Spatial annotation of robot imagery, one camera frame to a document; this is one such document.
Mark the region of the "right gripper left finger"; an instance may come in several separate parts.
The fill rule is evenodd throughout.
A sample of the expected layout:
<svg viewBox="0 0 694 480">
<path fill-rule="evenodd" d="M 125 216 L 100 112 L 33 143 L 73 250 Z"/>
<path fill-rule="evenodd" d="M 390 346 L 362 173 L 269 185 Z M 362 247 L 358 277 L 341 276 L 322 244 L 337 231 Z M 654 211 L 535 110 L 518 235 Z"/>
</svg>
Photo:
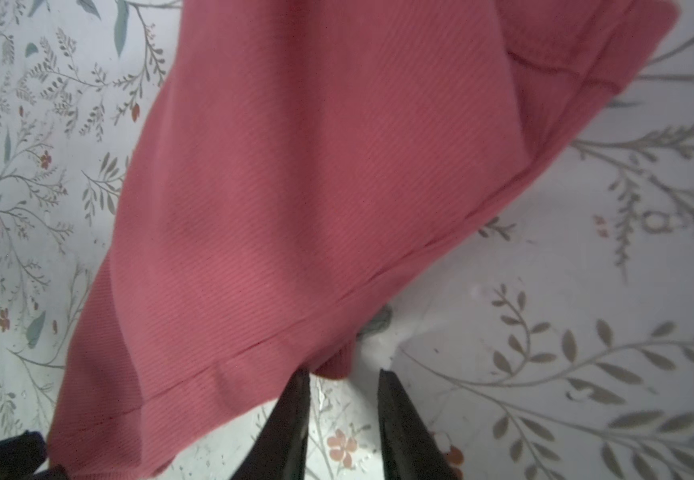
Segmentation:
<svg viewBox="0 0 694 480">
<path fill-rule="evenodd" d="M 297 370 L 232 480 L 302 480 L 311 406 L 310 374 Z"/>
</svg>

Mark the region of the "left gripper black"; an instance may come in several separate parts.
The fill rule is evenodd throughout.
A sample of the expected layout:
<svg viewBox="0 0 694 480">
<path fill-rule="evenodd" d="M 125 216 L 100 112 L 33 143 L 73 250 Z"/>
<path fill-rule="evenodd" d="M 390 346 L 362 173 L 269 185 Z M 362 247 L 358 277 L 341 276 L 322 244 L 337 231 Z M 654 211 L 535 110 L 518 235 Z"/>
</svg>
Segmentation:
<svg viewBox="0 0 694 480">
<path fill-rule="evenodd" d="M 47 459 L 47 444 L 40 432 L 26 431 L 0 440 L 0 479 L 67 480 L 68 474 L 61 465 L 38 471 Z"/>
</svg>

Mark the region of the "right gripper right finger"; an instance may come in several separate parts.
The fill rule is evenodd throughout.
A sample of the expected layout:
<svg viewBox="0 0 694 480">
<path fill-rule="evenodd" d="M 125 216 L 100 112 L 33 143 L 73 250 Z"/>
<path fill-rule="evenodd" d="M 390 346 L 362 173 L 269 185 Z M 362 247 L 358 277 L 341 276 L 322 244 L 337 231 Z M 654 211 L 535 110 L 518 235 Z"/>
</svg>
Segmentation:
<svg viewBox="0 0 694 480">
<path fill-rule="evenodd" d="M 393 371 L 380 371 L 378 420 L 386 480 L 457 479 Z"/>
</svg>

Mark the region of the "pink tank top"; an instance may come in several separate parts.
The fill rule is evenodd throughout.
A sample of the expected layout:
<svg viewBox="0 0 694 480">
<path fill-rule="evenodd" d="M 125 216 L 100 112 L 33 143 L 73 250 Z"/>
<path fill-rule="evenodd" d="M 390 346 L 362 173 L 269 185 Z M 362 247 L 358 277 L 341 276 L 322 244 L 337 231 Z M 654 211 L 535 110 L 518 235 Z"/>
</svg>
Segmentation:
<svg viewBox="0 0 694 480">
<path fill-rule="evenodd" d="M 280 395 L 521 194 L 636 76 L 669 1 L 188 1 L 48 438 L 143 479 Z"/>
</svg>

